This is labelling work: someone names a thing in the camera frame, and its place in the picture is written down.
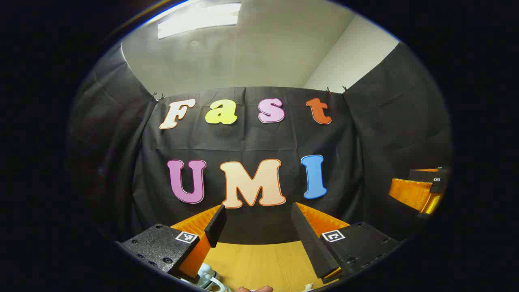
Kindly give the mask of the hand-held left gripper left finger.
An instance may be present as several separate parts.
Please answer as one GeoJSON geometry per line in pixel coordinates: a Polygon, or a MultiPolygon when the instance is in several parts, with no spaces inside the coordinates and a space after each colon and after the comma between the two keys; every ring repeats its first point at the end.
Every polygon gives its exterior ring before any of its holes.
{"type": "Polygon", "coordinates": [[[195,282],[210,249],[216,247],[226,222],[225,206],[217,205],[172,226],[155,224],[116,244],[143,264],[195,282]]]}

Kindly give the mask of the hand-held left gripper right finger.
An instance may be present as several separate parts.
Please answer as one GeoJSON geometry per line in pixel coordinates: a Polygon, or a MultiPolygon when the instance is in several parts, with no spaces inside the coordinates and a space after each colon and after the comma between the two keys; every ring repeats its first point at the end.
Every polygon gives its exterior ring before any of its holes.
{"type": "Polygon", "coordinates": [[[400,242],[366,222],[348,224],[295,202],[291,220],[317,278],[349,280],[391,255],[400,242]]]}

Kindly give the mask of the light blue suitcase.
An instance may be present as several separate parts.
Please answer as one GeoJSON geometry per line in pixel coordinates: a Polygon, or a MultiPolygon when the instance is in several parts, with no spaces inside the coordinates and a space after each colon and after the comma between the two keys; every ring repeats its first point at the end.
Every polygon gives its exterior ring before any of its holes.
{"type": "Polygon", "coordinates": [[[197,276],[194,280],[184,278],[180,278],[180,280],[209,292],[233,292],[229,286],[222,282],[223,279],[220,274],[215,271],[209,264],[205,263],[200,266],[200,269],[198,270],[197,276]]]}

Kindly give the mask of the black backdrop cloth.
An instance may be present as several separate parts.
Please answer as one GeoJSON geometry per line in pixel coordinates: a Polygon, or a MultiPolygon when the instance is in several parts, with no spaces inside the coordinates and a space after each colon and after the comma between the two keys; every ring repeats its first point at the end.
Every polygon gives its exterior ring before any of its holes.
{"type": "Polygon", "coordinates": [[[78,90],[68,136],[75,192],[118,241],[226,198],[223,243],[297,241],[294,202],[401,239],[419,215],[389,196],[392,179],[454,152],[439,87],[404,44],[342,94],[235,87],[161,101],[116,47],[78,90]]]}

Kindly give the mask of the ceiling light panel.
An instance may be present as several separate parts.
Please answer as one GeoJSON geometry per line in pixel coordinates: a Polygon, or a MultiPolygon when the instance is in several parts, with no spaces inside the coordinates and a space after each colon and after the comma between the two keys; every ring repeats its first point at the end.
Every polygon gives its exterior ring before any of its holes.
{"type": "Polygon", "coordinates": [[[191,12],[174,15],[157,26],[158,39],[202,28],[234,26],[238,22],[240,2],[198,8],[191,12]]]}

